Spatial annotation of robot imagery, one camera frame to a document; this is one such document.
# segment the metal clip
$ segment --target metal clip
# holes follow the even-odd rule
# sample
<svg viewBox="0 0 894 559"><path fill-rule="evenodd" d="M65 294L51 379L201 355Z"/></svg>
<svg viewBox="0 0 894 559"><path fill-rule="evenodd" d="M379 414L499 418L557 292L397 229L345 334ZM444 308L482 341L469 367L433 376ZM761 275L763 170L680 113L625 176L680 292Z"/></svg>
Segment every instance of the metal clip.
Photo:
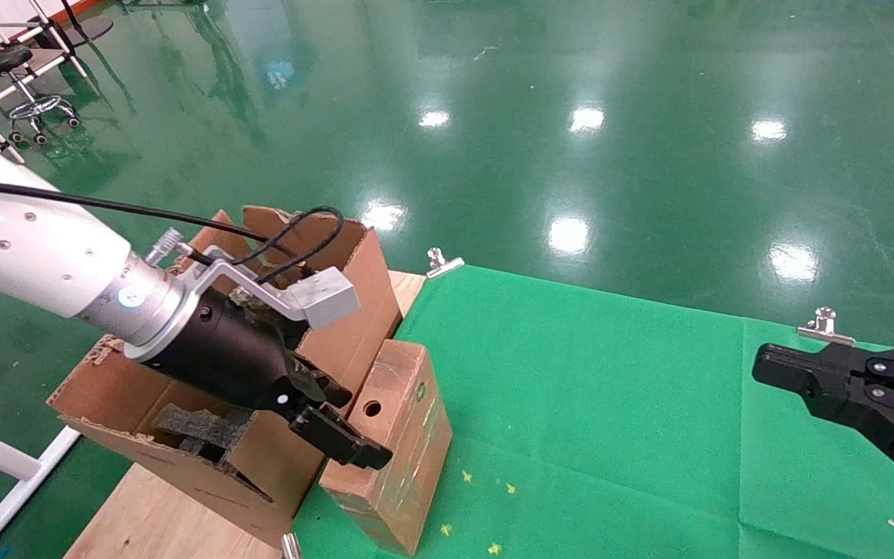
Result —
<svg viewBox="0 0 894 559"><path fill-rule="evenodd" d="M816 309L815 321L806 322L805 326L799 326L799 335L808 337L808 339L817 339L830 343L840 343L842 345L854 346L855 339L844 334L838 334L834 330L834 321L837 319L837 312L830 307L820 307Z"/></svg>
<svg viewBox="0 0 894 559"><path fill-rule="evenodd" d="M281 536L282 559L302 559L302 548L299 546L299 538L295 532L288 532Z"/></svg>
<svg viewBox="0 0 894 559"><path fill-rule="evenodd" d="M440 248L430 248L429 251L426 251L426 255L430 258L430 270L426 272L426 276L430 280L434 279L434 277L443 276L444 273L450 272L452 269L464 266L464 259L462 258L452 259L452 261L447 262Z"/></svg>

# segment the wooden table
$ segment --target wooden table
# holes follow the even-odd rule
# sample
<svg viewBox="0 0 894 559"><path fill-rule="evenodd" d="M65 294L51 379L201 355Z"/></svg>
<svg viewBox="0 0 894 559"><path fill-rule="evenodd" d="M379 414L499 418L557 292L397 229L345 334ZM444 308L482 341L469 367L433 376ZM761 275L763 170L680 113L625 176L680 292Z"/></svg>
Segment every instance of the wooden table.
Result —
<svg viewBox="0 0 894 559"><path fill-rule="evenodd" d="M425 276L389 272L404 316ZM281 552L134 464L64 559L278 559Z"/></svg>

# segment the green cloth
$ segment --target green cloth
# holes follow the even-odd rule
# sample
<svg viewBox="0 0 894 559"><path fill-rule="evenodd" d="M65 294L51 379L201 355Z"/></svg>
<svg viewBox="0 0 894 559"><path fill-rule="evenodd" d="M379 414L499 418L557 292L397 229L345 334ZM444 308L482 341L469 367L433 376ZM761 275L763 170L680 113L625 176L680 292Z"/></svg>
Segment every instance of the green cloth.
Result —
<svg viewBox="0 0 894 559"><path fill-rule="evenodd" d="M419 557L494 543L500 557L894 557L894 463L751 378L762 343L822 347L791 326L464 266L426 283L397 338L429 349L454 428ZM390 556L319 488L294 529L307 559Z"/></svg>

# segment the silver bracket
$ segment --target silver bracket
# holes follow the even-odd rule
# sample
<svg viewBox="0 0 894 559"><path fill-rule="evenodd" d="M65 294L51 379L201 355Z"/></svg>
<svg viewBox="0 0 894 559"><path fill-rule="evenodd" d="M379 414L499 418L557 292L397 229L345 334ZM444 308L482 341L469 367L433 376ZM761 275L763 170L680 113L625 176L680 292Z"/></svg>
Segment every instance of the silver bracket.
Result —
<svg viewBox="0 0 894 559"><path fill-rule="evenodd" d="M279 312L291 321L308 321L309 326L319 329L361 308L361 301L354 291L354 284L340 272L330 268L320 270L306 279L292 283L287 289L278 290L266 283L258 283L256 273L247 266L230 264L231 258L222 248L212 245L203 254L216 259L208 268L193 262L178 276L193 293L203 293L220 277L228 277L237 283L238 289L230 294L237 300L254 297L267 307Z"/></svg>
<svg viewBox="0 0 894 559"><path fill-rule="evenodd" d="M464 266L464 259L462 258L452 259L452 261L447 262L440 248L430 248L429 251L426 251L426 255L430 257L430 270L426 272L426 276L430 280L434 279L434 277L443 276L444 273L450 272L452 269Z"/></svg>
<svg viewBox="0 0 894 559"><path fill-rule="evenodd" d="M854 346L854 343L857 340L850 336L835 332L833 328L835 319L837 319L837 312L834 311L833 308L817 308L816 319L806 322L805 326L799 326L799 335L808 337L808 339L817 339L830 343Z"/></svg>

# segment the cardboard box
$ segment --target cardboard box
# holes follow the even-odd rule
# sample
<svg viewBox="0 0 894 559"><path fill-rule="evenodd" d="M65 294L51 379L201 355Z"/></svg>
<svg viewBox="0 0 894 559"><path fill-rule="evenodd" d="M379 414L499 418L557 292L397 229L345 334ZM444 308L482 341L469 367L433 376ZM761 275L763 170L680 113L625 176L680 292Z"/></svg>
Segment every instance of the cardboard box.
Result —
<svg viewBox="0 0 894 559"><path fill-rule="evenodd" d="M245 225L269 237L290 217L270 208L244 207ZM230 223L221 210L214 219ZM304 252L327 236L333 225L330 216L311 216L295 227L284 243L292 251ZM244 238L208 227L199 231L192 245L199 250L219 245L232 255L251 251ZM267 252L266 258L267 265L288 259L277 251ZM315 269L337 266L343 270L354 284L362 308L326 328L306 332L295 353L357 393L384 339L401 321L382 248L374 230L346 220L334 243L309 264ZM170 272L180 272L184 266L177 262ZM228 283L216 287L231 288ZM230 406L127 359L121 350L120 340L104 336L47 403L81 434L142 464L260 540L280 546L281 536L289 531L322 466L323 454L289 431L287 421L270 411L251 416L237 445L219 460L219 467L178 450L181 436L159 432L152 425L164 406L209 410L221 417L230 413Z"/></svg>
<svg viewBox="0 0 894 559"><path fill-rule="evenodd" d="M320 486L380 548L412 557L453 436L426 348L386 340L348 420L393 459L379 471L331 461Z"/></svg>

